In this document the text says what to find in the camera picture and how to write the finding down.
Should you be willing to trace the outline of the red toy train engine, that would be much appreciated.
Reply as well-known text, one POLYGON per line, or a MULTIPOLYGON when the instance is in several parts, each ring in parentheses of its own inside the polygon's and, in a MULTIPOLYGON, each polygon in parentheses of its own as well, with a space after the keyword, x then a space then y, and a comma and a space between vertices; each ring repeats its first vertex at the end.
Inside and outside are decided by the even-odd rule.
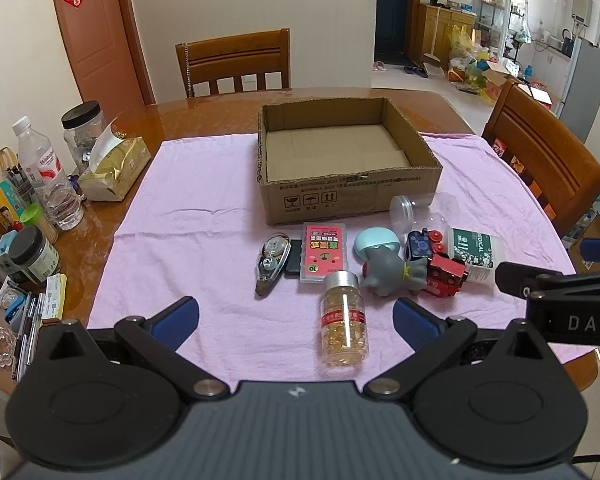
POLYGON ((468 279, 467 266, 462 260, 445 254, 434 254, 427 263, 426 292, 439 298, 452 297, 468 279))

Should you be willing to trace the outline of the grey refrigerator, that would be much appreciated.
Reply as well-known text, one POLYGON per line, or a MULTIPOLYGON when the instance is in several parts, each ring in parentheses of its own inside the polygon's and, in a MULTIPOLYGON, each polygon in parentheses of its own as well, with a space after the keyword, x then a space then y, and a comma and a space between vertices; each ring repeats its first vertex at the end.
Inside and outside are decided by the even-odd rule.
POLYGON ((600 48, 583 38, 574 40, 558 119, 584 143, 600 108, 600 48))

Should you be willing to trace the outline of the black digital timer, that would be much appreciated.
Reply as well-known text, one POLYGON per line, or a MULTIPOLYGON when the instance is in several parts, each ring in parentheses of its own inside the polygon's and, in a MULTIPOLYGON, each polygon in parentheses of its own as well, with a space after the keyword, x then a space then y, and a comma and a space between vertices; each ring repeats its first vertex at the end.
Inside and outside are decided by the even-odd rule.
POLYGON ((291 248, 284 267, 286 278, 298 278, 301 271, 302 240, 291 240, 291 248))

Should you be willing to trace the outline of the black-lid dark jar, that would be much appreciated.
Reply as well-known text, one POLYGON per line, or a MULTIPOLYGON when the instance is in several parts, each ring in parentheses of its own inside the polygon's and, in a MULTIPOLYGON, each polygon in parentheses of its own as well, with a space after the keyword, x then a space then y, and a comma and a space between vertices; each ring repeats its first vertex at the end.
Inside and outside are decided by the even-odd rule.
POLYGON ((37 226, 25 226, 10 243, 10 260, 26 271, 32 282, 42 284, 60 268, 55 246, 37 226))

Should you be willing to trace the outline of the glass crystal dish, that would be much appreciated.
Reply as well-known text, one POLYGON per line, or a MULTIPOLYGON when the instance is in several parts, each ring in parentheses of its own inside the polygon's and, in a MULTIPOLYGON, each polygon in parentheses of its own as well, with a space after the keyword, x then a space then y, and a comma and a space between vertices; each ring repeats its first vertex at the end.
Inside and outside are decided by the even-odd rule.
POLYGON ((12 367, 15 356, 16 336, 10 328, 0 327, 0 367, 12 367))

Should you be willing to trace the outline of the pink card box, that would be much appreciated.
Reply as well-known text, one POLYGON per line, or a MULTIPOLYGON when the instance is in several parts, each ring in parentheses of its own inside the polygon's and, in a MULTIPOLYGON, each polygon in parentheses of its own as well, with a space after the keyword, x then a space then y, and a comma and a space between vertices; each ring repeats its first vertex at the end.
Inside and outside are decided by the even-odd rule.
POLYGON ((347 269, 346 228, 342 223, 303 225, 300 281, 319 283, 332 272, 347 269))

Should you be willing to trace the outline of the wooden cabinet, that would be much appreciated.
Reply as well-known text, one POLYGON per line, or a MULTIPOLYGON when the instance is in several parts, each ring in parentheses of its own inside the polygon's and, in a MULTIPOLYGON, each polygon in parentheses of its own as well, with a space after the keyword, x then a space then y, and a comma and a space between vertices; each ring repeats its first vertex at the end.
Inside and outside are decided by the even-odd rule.
POLYGON ((418 9, 416 30, 416 56, 433 53, 443 67, 448 66, 451 53, 450 33, 452 28, 466 27, 471 34, 476 16, 472 13, 448 10, 440 6, 421 3, 418 9))

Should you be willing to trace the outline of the black blue toy train car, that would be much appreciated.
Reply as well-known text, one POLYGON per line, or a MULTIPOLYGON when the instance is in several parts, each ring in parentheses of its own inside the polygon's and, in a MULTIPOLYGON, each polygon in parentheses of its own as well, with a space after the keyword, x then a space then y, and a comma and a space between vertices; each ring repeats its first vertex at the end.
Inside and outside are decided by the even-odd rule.
POLYGON ((427 229, 409 232, 405 251, 408 260, 431 259, 434 255, 446 256, 448 254, 443 233, 427 229))

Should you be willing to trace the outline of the wooden chair at right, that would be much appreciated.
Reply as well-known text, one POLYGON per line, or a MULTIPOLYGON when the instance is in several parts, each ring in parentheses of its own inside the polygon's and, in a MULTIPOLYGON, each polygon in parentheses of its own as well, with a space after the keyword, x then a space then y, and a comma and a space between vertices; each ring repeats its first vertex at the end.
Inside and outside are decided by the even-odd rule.
POLYGON ((502 149, 501 159, 528 186, 560 236, 600 195, 600 162, 516 82, 504 84, 482 137, 502 149))

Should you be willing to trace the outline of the clear plastic jar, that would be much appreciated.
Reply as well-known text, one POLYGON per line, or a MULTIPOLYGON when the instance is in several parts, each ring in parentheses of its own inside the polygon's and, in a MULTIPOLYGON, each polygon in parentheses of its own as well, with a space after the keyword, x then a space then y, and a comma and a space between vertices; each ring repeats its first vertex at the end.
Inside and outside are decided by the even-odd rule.
POLYGON ((445 192, 396 195, 389 205, 390 222, 396 235, 407 235, 422 229, 444 234, 459 215, 460 204, 457 199, 445 192))

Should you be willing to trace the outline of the grey cat figurine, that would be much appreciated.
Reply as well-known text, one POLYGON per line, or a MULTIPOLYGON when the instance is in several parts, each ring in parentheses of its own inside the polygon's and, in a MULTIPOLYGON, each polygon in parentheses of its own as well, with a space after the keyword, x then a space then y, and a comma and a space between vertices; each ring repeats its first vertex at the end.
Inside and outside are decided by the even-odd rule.
POLYGON ((426 258, 405 261, 387 246, 367 248, 365 255, 361 286, 376 296, 388 297, 402 290, 420 292, 426 288, 426 258))

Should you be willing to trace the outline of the yellow capsule pill bottle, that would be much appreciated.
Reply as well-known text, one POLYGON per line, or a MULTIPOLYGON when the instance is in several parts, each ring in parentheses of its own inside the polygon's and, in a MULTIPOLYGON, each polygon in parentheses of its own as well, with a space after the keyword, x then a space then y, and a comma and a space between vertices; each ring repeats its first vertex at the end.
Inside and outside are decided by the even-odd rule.
POLYGON ((321 356, 330 366, 358 366, 368 355, 365 302, 358 277, 336 271, 324 278, 321 356))

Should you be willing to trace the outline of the white green-label plastic box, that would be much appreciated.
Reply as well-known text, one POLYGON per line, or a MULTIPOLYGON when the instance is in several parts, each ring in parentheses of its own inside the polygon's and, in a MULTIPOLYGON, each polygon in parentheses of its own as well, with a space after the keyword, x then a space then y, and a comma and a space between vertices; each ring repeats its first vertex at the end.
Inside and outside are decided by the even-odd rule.
POLYGON ((504 240, 496 235, 449 227, 448 252, 466 266, 467 281, 495 284, 495 269, 504 260, 504 240))

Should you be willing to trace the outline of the brown cardboard box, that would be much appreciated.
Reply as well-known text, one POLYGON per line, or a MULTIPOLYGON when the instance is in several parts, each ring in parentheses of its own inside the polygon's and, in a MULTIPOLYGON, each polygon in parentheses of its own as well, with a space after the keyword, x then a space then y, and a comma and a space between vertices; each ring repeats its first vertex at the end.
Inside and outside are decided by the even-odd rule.
POLYGON ((441 162, 386 98, 266 104, 258 170, 271 226, 376 214, 398 195, 437 191, 441 162))

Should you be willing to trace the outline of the plastic water bottle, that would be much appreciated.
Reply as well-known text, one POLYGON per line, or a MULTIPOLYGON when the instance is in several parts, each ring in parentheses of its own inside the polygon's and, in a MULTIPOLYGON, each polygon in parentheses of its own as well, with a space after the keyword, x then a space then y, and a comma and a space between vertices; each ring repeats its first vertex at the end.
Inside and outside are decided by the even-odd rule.
POLYGON ((28 116, 13 125, 18 160, 47 215, 61 231, 75 228, 83 219, 79 195, 67 177, 52 142, 32 127, 28 116))

